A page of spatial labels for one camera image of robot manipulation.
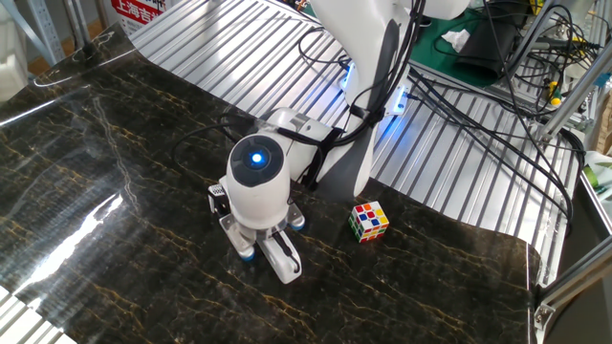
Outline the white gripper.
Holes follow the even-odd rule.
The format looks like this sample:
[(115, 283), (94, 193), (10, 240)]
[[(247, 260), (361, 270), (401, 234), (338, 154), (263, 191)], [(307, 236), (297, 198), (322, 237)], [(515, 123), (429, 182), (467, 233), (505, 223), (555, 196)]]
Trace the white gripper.
[(286, 217), (264, 236), (257, 236), (257, 244), (283, 284), (290, 284), (302, 273), (300, 256), (285, 230), (300, 231), (305, 224), (305, 217), (297, 205), (289, 204)]

